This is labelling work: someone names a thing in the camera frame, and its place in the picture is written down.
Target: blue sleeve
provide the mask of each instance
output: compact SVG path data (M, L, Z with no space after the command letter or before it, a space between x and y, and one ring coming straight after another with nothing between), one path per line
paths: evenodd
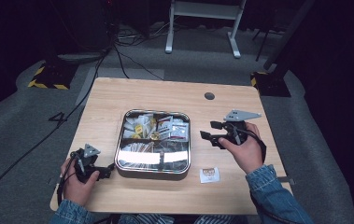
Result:
M94 222L94 216L84 207L64 199L50 224L89 224Z
M246 176L252 197L271 214L296 223L313 223L293 195L276 178L273 165L262 166ZM262 223L279 223L258 209Z

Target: white metal stand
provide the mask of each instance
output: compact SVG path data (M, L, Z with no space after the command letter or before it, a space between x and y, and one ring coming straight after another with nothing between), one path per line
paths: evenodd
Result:
M227 33L227 37L232 47L235 58L240 58L241 54L235 43L235 34L237 33L238 25L240 24L241 16L243 15L244 5L247 0L242 0L240 6L224 6L206 3L191 3L171 1L170 8L170 28L167 36L167 43L165 45L165 52L171 53L173 51L174 40L174 16L192 16L204 17L214 19L234 20L234 27L232 32Z

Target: metal tin box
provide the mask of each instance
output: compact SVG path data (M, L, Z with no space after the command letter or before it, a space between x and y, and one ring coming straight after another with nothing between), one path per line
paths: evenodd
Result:
M191 166L191 122L178 112L130 110L123 119L115 164L120 175L180 180Z

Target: hand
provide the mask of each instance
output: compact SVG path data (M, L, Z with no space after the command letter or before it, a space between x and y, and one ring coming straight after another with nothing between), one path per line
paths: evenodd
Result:
M261 138L259 136L259 130L255 124L247 122L246 124L248 130L253 131L259 138ZM261 147L251 136L248 136L247 141L240 146L231 143L225 138L220 138L219 142L232 153L235 161L246 174L263 166Z
M62 175L64 174L66 166L70 160L71 159L69 158L61 166ZM75 161L76 160L72 161L68 173L65 176L66 181L64 184L64 198L81 206L84 206L86 205L86 202L89 200L90 195L92 194L92 188L94 187L94 184L97 181L100 172L95 171L94 173L92 173L86 183L82 183L78 180L78 177L76 176Z

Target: light wood tabletop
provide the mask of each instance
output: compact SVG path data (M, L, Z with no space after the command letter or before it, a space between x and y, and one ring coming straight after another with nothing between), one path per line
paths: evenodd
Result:
M215 99L207 100L206 92L212 92ZM200 131L225 134L224 130L212 129L209 122L223 121L232 109L262 114L248 122L258 126L261 139L267 145L265 164L273 164L278 177L286 176L259 94L248 86L99 77L92 86L70 152L90 144L101 150L96 166L114 162L123 117L132 109L180 112L190 118L188 175L178 181L138 179L123 177L115 169L109 179L95 184L86 205L89 211L256 214L245 173L233 156L227 150L212 147L200 135ZM219 169L220 181L201 184L200 169L214 167ZM291 191L289 183L282 185ZM50 207L53 210L58 207L56 192Z

